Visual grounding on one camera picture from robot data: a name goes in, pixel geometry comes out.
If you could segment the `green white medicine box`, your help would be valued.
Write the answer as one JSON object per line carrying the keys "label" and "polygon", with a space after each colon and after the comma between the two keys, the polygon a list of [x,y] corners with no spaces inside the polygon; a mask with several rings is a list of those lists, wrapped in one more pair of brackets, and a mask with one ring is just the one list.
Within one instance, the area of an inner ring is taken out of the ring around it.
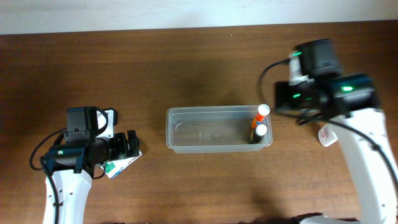
{"label": "green white medicine box", "polygon": [[104,165],[101,166],[101,168],[105,171],[105,175],[109,179],[114,179],[133,162],[138,160],[138,158],[140,158],[142,155],[143,153],[139,151],[139,154],[136,157],[129,157],[127,159],[105,162]]}

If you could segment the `white bottle pink label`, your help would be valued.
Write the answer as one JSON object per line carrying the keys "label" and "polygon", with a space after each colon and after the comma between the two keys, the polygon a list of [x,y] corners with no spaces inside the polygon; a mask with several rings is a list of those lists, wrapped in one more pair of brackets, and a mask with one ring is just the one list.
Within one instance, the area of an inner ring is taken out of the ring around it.
{"label": "white bottle pink label", "polygon": [[322,146],[329,147],[337,142],[338,137],[331,129],[331,125],[327,123],[318,131],[318,139]]}

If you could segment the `orange tube white cap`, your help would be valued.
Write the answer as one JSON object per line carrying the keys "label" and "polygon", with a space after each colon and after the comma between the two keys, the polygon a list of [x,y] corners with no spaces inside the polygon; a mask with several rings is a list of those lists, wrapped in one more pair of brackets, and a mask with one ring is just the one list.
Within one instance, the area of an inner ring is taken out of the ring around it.
{"label": "orange tube white cap", "polygon": [[259,124],[263,122],[263,120],[266,118],[266,116],[269,115],[271,112],[271,109],[269,108],[268,105],[266,104],[261,104],[257,108],[257,113],[251,123],[251,128],[255,129]]}

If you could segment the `dark bottle white cap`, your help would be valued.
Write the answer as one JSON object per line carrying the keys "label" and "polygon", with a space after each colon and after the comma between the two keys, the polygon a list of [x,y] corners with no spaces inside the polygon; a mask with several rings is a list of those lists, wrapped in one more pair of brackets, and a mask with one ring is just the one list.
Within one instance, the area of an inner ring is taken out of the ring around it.
{"label": "dark bottle white cap", "polygon": [[249,144],[258,144],[262,141],[264,136],[267,134],[267,126],[265,124],[259,124],[251,130],[249,135]]}

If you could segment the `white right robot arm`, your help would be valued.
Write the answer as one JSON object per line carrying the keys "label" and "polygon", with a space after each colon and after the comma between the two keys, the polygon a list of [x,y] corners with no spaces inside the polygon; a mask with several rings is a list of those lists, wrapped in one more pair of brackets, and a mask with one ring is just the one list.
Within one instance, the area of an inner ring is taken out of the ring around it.
{"label": "white right robot arm", "polygon": [[372,78],[345,74],[329,39],[297,45],[287,62],[289,80],[275,83],[275,114],[329,125],[358,195],[357,223],[397,223],[397,163]]}

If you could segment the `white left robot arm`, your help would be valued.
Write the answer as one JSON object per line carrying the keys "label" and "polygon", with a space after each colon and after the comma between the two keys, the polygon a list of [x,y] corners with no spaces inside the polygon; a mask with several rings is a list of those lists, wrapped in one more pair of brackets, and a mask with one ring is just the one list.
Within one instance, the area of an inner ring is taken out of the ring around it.
{"label": "white left robot arm", "polygon": [[110,179],[142,156],[134,130],[101,134],[94,141],[53,145],[40,158],[46,175],[44,223],[82,223],[86,201],[96,179],[95,167]]}

